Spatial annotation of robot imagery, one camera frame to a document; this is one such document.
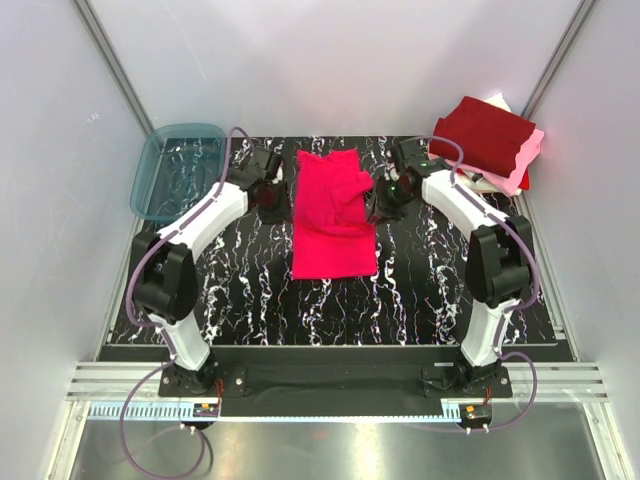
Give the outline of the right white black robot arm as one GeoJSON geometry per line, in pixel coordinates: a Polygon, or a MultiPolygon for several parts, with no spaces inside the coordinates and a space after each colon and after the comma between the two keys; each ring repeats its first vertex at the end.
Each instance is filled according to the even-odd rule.
{"type": "Polygon", "coordinates": [[[512,314],[534,303],[523,292],[538,290],[539,272],[532,227],[523,216],[508,216],[455,180],[447,170],[421,165],[375,181],[369,221],[399,221],[406,206],[421,200],[439,210],[468,244],[464,281],[473,298],[471,317],[454,364],[424,384],[440,392],[476,396],[499,376],[503,342],[512,314]]]}

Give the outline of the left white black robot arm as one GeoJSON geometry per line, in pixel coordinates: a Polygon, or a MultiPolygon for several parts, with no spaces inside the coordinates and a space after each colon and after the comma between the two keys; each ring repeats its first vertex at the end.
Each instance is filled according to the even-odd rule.
{"type": "Polygon", "coordinates": [[[226,227],[252,209],[264,224],[288,220],[287,182],[234,169],[230,182],[216,183],[184,216],[156,233],[141,232],[132,241],[125,295],[129,320],[162,336],[174,377],[196,396],[208,394],[216,382],[215,355],[194,313],[199,297],[196,264],[226,227]]]}

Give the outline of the bright pink t shirt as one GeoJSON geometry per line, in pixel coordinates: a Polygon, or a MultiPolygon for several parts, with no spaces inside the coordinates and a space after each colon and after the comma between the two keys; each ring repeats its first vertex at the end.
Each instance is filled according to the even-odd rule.
{"type": "Polygon", "coordinates": [[[342,279],[377,273],[376,228],[364,194],[374,181],[355,149],[327,156],[299,150],[293,218],[295,280],[342,279]]]}

